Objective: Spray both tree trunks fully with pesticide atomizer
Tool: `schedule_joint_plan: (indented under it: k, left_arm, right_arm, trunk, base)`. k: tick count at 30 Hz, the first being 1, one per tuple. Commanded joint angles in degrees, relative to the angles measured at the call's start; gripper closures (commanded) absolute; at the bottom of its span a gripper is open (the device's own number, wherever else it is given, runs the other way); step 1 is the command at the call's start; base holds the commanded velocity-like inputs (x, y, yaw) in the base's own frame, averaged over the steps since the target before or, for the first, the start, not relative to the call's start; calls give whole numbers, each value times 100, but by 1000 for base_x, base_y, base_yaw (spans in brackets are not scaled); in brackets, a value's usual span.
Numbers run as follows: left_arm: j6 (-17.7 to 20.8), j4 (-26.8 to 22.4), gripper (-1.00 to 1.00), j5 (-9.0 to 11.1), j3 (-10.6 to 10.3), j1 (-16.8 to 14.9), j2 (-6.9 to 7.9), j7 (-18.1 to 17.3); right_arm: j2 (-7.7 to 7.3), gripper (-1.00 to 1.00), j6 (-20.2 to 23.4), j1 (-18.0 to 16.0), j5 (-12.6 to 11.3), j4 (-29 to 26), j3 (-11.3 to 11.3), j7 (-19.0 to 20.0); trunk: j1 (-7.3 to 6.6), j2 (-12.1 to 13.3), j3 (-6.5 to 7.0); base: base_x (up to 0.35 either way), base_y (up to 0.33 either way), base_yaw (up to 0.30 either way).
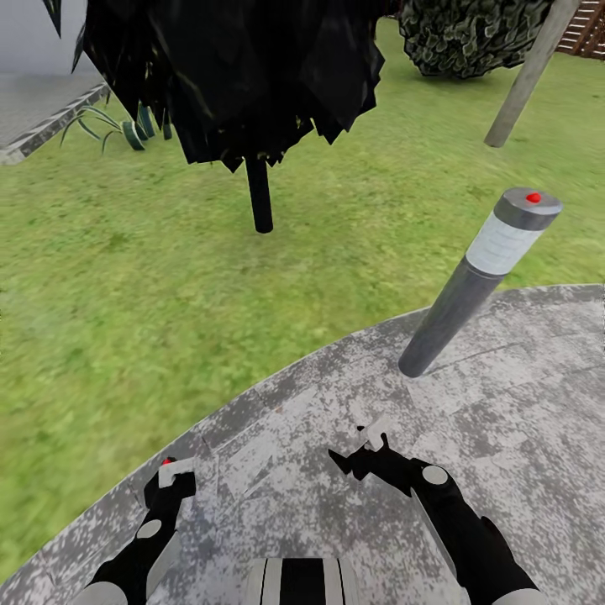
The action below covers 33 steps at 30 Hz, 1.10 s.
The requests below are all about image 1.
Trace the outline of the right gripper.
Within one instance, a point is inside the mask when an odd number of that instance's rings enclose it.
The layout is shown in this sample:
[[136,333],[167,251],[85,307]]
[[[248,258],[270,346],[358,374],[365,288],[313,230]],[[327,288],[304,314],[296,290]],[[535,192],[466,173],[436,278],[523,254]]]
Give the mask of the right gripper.
[[384,445],[378,451],[366,450],[364,446],[361,446],[358,451],[347,458],[332,450],[329,450],[329,455],[346,475],[352,471],[354,477],[360,481],[372,472],[391,485],[392,483],[388,481],[390,464],[395,455],[401,454],[389,448],[385,433],[381,434],[381,438]]

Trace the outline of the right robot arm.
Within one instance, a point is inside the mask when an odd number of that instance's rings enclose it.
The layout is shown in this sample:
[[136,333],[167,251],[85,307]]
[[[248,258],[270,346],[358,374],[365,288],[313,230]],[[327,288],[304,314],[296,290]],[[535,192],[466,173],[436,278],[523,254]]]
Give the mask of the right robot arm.
[[360,426],[367,441],[358,451],[347,458],[332,450],[329,455],[346,475],[352,471],[360,481],[372,472],[413,499],[471,605],[550,605],[513,560],[500,530],[487,516],[476,516],[446,470],[389,448],[384,431],[391,426],[390,414],[381,414]]

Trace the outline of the robot trunk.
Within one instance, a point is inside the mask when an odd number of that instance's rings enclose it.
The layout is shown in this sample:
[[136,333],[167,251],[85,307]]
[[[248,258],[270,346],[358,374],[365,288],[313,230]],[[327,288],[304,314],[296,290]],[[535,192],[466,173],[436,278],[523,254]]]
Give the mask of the robot trunk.
[[243,605],[362,605],[349,558],[261,558],[248,575]]

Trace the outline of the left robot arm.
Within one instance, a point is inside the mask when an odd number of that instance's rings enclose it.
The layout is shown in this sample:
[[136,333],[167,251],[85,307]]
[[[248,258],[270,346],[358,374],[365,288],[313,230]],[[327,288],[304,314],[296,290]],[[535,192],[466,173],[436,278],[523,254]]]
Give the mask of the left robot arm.
[[135,540],[113,560],[98,567],[90,584],[67,605],[146,605],[179,549],[176,518],[183,498],[196,495],[199,457],[167,461],[158,476],[145,485],[150,510]]

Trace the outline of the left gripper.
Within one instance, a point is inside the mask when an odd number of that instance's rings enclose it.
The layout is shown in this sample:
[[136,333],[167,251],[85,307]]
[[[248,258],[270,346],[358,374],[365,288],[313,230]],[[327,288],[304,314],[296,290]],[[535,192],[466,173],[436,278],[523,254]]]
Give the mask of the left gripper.
[[159,488],[159,478],[155,477],[153,481],[145,485],[145,506],[152,508],[154,503],[162,499],[169,499],[176,502],[177,508],[181,507],[183,498],[196,495],[196,481],[193,472],[182,472],[176,476],[174,483],[168,487]]

